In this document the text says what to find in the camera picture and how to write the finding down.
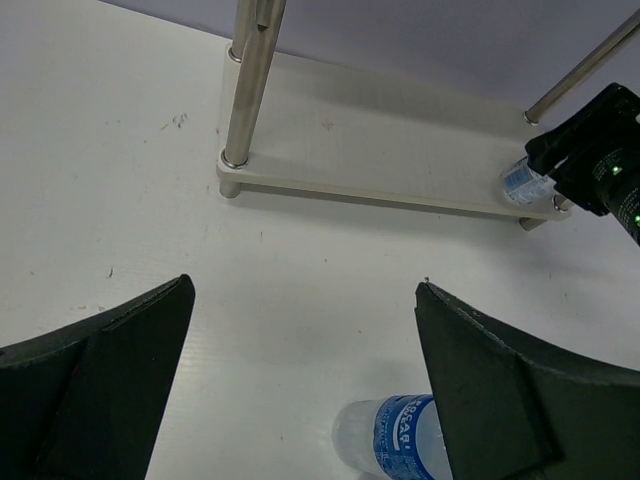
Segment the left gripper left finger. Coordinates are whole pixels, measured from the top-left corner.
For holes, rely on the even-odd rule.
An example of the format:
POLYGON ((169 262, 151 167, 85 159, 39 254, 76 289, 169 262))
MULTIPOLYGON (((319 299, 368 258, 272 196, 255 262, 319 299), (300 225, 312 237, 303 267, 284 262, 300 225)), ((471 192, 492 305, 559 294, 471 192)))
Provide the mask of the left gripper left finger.
POLYGON ((183 274, 2 347, 2 478, 144 478, 194 303, 183 274))

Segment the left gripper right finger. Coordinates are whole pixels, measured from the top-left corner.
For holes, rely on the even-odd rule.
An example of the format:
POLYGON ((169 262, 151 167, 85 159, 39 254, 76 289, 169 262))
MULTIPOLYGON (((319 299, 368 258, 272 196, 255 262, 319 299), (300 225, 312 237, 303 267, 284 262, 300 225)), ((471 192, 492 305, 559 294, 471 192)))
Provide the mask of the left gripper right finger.
POLYGON ((636 479, 639 373, 550 344, 431 282, 415 316, 456 479, 636 479))

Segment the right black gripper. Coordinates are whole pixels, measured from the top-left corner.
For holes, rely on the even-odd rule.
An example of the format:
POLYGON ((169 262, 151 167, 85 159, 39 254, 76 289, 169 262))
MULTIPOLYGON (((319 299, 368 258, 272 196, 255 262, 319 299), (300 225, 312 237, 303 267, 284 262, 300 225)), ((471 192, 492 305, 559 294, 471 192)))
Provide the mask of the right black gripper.
POLYGON ((575 205, 597 216, 639 214, 639 96, 628 88, 608 85, 525 152, 575 205))

